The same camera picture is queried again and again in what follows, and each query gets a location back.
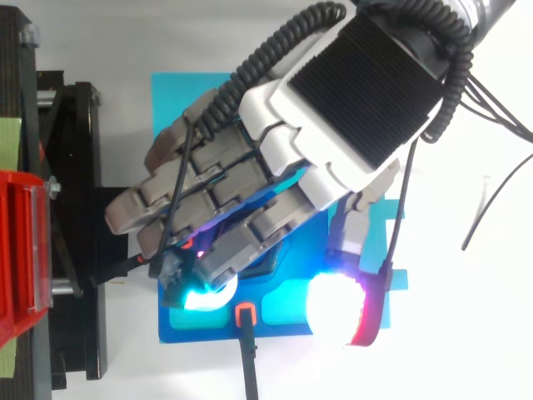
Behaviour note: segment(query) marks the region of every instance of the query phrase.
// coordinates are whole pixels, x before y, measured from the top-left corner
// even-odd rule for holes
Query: led light
[[[237,290],[237,275],[218,292],[199,293],[191,290],[185,299],[186,310],[213,311],[224,307]]]
[[[365,291],[355,279],[340,273],[319,273],[307,291],[307,323],[313,335],[327,343],[351,342],[365,307]]]

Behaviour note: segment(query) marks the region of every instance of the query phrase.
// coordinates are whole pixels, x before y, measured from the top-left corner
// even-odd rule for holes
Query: black metal frame
[[[105,207],[123,188],[100,187],[96,90],[87,82],[43,83],[62,82],[62,72],[37,75],[39,87],[56,91],[52,106],[39,110],[44,169],[62,185],[52,202],[52,274],[74,289],[54,297],[49,313],[55,390],[66,388],[67,372],[86,371],[87,380],[96,380],[107,371],[105,287],[91,277],[127,257],[127,237],[105,226]]]
[[[0,118],[22,121],[18,170],[62,184],[51,207],[52,272],[67,277],[74,294],[54,297],[49,314],[19,337],[15,377],[0,381],[2,400],[51,399],[52,387],[66,387],[66,372],[103,376],[105,287],[91,277],[127,257],[127,237],[105,226],[105,207],[123,188],[100,187],[97,92],[86,82],[63,86],[62,72],[37,74],[35,51],[21,42],[28,23],[18,8],[0,6]],[[52,107],[37,110],[37,88],[56,90]]]

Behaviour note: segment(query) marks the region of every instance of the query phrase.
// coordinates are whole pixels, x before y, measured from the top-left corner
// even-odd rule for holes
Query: robotic hand
[[[106,214],[115,234],[142,228],[137,240],[153,277],[164,250],[250,203],[257,209],[187,273],[176,265],[183,287],[223,288],[341,199],[329,248],[350,262],[364,243],[367,208],[399,170],[398,153],[445,131],[471,51],[514,0],[354,3],[297,14],[157,137],[145,159],[151,177]],[[261,203],[301,170],[297,183]]]

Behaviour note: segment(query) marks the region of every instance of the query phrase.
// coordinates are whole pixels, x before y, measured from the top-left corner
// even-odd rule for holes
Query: black wire
[[[468,96],[472,102],[474,102],[475,104],[477,104],[478,106],[480,106],[481,108],[483,108],[483,104],[481,104],[481,102],[477,99],[476,96],[474,96],[470,89],[467,87],[465,87],[465,95]]]
[[[471,113],[477,115],[478,117],[480,118],[483,118],[485,119],[486,121],[489,121],[491,123],[497,123],[497,124],[500,124],[498,121],[496,121],[493,117],[489,117],[488,115],[485,115],[483,112],[479,112],[477,111],[475,108],[473,107],[470,107],[468,104],[464,103],[464,102],[460,102],[460,105],[462,107],[464,107],[465,109],[467,109],[468,111],[470,111]]]
[[[496,199],[498,194],[500,194],[501,189],[503,189],[504,186],[511,180],[511,178],[513,178],[513,175],[515,175],[518,172],[518,170],[520,168],[522,168],[532,158],[533,158],[533,154],[531,154],[524,161],[522,161],[520,164],[518,164],[518,166],[516,166],[516,168],[513,169],[513,171],[509,175],[507,175],[506,179],[501,183],[500,187],[494,192],[494,194],[492,195],[491,199],[485,205],[485,207],[483,208],[483,211],[481,211],[480,215],[477,216],[476,220],[472,224],[472,227],[470,228],[470,231],[466,235],[465,241],[463,242],[463,245],[461,247],[461,249],[463,251],[465,251],[468,248],[468,245],[470,244],[470,241],[472,240],[472,237],[474,236],[474,233],[476,232],[477,227],[479,226],[481,220],[485,216],[485,214],[486,214],[487,210],[489,209],[489,207],[491,206],[491,204],[494,202],[494,200]]]
[[[515,134],[521,139],[526,140],[527,142],[533,143],[533,135],[529,130],[522,130],[521,128],[514,125],[512,122],[509,122],[507,119],[502,117],[496,110],[485,100],[483,96],[477,91],[476,87],[472,82],[469,82],[467,87],[474,93],[474,96],[476,96],[479,101],[481,102],[481,106],[489,113],[491,113],[495,120],[502,125],[503,127],[507,128],[511,133]]]
[[[409,187],[409,176],[411,175],[411,170],[413,167],[413,160],[415,159],[415,150],[416,150],[415,140],[411,148],[409,149],[409,156],[407,156],[406,170],[403,175],[403,182],[401,183],[401,193],[400,199],[398,200],[398,209],[396,211],[396,220],[394,222],[394,230],[392,231],[391,244],[389,245],[389,251],[386,254],[384,266],[390,266],[392,263],[392,257],[394,256],[394,251],[396,249],[396,244],[398,243],[398,236],[400,235],[400,225],[403,218],[404,208],[406,206],[406,197],[407,197],[407,188]]]
[[[176,211],[179,208],[180,200],[182,199],[182,190],[183,183],[185,182],[185,176],[187,175],[187,164],[191,157],[192,141],[194,138],[194,124],[189,122],[189,120],[184,117],[185,123],[187,124],[187,135],[185,137],[185,146],[182,153],[182,161],[180,163],[180,169],[177,174],[176,186],[174,187],[174,193],[172,194],[172,200],[170,201],[170,206],[167,212],[167,220],[165,221],[165,226],[163,228],[163,234],[161,236],[161,241],[159,242],[159,247],[157,248],[156,255],[153,256],[150,260],[150,269],[148,275],[151,278],[157,278],[161,273],[162,269],[162,254],[167,248],[167,241],[172,229],[172,222]]]
[[[525,127],[520,121],[518,121],[518,119],[507,108],[505,108],[503,104],[501,104],[498,99],[494,97],[494,95],[489,92],[488,89],[483,86],[483,84],[479,80],[476,79],[476,77],[470,75],[469,81],[471,81],[471,83],[474,83],[517,127],[519,127],[523,131],[524,134],[531,134],[529,129]]]

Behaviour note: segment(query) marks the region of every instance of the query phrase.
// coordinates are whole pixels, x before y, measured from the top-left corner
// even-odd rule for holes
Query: blue tray
[[[227,73],[155,73],[152,75],[154,135],[172,124],[206,90],[219,86]],[[284,190],[277,187],[275,192]],[[382,199],[371,208],[371,226],[361,256],[361,269],[377,272],[386,255],[386,221],[396,217],[397,200]],[[264,277],[240,281],[233,299],[211,312],[184,311],[162,307],[159,288],[159,338],[165,343],[198,342],[239,338],[235,307],[253,303],[257,310],[258,337],[307,335],[306,293],[309,280],[326,272],[324,262],[329,222],[336,206],[316,215],[296,230],[281,246],[276,271]],[[406,271],[395,271],[391,290],[407,289]],[[387,295],[382,328],[389,328],[390,304]]]

